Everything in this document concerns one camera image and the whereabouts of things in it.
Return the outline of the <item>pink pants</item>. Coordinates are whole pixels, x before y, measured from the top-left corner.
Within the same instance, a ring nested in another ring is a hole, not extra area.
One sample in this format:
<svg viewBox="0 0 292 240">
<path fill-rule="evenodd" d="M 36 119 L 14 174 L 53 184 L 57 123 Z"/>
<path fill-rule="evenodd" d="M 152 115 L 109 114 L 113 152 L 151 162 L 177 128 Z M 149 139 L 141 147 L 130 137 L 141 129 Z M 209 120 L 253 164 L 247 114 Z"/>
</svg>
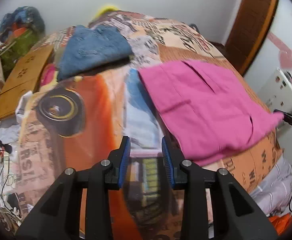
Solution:
<svg viewBox="0 0 292 240">
<path fill-rule="evenodd" d="M 210 63 L 170 61 L 139 77 L 186 159 L 201 166 L 251 148 L 284 117 L 254 102 L 231 70 Z"/>
</svg>

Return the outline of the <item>white suitcase with stickers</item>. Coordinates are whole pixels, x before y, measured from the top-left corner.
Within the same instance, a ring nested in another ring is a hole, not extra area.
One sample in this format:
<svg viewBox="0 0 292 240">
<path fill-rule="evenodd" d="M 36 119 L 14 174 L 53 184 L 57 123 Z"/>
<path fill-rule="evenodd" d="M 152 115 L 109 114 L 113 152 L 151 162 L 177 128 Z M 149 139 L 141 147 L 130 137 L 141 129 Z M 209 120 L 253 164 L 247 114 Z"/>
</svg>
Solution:
<svg viewBox="0 0 292 240">
<path fill-rule="evenodd" d="M 292 75 L 277 68 L 258 91 L 258 97 L 271 112 L 279 110 L 292 115 Z"/>
</svg>

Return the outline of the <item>white bed sheet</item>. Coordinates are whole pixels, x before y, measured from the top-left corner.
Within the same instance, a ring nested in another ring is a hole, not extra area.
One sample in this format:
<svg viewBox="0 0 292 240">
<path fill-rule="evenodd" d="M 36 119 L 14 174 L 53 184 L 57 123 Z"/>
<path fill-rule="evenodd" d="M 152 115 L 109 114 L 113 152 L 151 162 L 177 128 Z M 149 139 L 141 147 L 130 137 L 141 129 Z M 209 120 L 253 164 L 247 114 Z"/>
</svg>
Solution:
<svg viewBox="0 0 292 240">
<path fill-rule="evenodd" d="M 282 213 L 292 196 L 292 165 L 281 156 L 249 195 L 266 216 Z"/>
</svg>

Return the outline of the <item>printed bed cover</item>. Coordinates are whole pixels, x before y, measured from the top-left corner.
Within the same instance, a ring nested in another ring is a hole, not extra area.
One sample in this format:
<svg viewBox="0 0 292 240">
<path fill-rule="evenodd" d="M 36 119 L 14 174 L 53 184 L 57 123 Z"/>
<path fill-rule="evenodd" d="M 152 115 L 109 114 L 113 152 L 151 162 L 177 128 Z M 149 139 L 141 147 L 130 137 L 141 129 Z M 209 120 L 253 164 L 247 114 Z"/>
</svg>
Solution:
<svg viewBox="0 0 292 240">
<path fill-rule="evenodd" d="M 139 70 L 170 61 L 196 60 L 231 70 L 250 98 L 270 113 L 218 49 L 185 23 L 127 11 L 104 14 L 87 28 L 116 27 L 133 54 L 62 81 L 45 81 L 33 95 L 24 94 L 21 118 L 0 120 L 0 137 L 13 146 L 0 153 L 0 218 L 15 232 L 63 168 L 84 170 L 131 138 L 128 180 L 111 193 L 115 239 L 177 239 L 183 193 L 172 192 L 162 175 L 160 141 L 169 135 L 139 77 Z M 75 27 L 42 38 L 30 51 L 54 46 L 49 62 L 59 61 Z M 282 156 L 275 130 L 251 148 L 205 168 L 226 168 L 252 192 Z"/>
</svg>

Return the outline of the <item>brown wooden door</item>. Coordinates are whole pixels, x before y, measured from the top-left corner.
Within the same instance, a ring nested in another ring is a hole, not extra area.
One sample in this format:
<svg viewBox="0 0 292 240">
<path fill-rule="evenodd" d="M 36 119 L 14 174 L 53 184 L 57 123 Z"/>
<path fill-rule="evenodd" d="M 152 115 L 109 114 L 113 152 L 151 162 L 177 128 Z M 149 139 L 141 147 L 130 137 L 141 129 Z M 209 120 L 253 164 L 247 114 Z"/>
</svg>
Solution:
<svg viewBox="0 0 292 240">
<path fill-rule="evenodd" d="M 245 75 L 269 31 L 278 0 L 242 0 L 226 45 L 227 60 Z"/>
</svg>

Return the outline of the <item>green storage basket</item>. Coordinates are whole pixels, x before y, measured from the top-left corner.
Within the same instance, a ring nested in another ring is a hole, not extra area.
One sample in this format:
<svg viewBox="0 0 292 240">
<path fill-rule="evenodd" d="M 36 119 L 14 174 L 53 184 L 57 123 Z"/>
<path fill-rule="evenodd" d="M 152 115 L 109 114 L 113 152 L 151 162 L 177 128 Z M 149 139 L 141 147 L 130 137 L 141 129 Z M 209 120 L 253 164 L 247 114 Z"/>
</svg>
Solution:
<svg viewBox="0 0 292 240">
<path fill-rule="evenodd" d="M 30 28 L 20 28 L 13 32 L 9 43 L 0 48 L 0 59 L 4 74 L 10 72 L 18 59 L 25 56 L 39 40 L 39 35 Z"/>
</svg>

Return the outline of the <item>folded blue jeans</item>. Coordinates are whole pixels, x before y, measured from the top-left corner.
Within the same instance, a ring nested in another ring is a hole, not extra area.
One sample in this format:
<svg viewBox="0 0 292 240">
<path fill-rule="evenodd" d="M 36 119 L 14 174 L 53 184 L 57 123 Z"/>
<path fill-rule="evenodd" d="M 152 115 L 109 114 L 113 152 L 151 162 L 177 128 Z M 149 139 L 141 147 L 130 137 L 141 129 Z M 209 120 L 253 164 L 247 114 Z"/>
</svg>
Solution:
<svg viewBox="0 0 292 240">
<path fill-rule="evenodd" d="M 116 27 L 102 24 L 89 29 L 77 25 L 59 61 L 57 80 L 127 59 L 132 54 L 129 42 Z"/>
</svg>

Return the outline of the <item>pile of clothes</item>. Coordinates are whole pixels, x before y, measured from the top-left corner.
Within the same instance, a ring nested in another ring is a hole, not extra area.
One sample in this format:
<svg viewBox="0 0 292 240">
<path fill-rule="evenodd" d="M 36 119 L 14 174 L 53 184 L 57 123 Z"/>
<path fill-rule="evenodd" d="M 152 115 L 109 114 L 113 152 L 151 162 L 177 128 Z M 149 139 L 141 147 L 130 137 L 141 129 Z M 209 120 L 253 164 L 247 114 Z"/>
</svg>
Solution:
<svg viewBox="0 0 292 240">
<path fill-rule="evenodd" d="M 37 35 L 44 34 L 46 31 L 45 23 L 36 7 L 18 7 L 12 13 L 3 16 L 0 22 L 0 43 L 5 43 L 13 33 L 13 28 L 27 28 L 34 31 Z"/>
</svg>

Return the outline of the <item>yellow foam headboard piece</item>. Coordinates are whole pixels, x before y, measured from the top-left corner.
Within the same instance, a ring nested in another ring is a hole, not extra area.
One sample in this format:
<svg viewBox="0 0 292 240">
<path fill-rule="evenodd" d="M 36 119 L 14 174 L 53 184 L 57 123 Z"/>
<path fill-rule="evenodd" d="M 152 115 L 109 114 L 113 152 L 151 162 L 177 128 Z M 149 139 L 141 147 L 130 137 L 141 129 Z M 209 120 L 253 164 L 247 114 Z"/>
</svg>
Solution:
<svg viewBox="0 0 292 240">
<path fill-rule="evenodd" d="M 107 13 L 107 12 L 113 12 L 118 11 L 119 8 L 115 5 L 107 4 L 103 5 L 101 8 L 98 9 L 97 13 L 95 14 L 95 17 L 100 17 L 101 15 Z"/>
</svg>

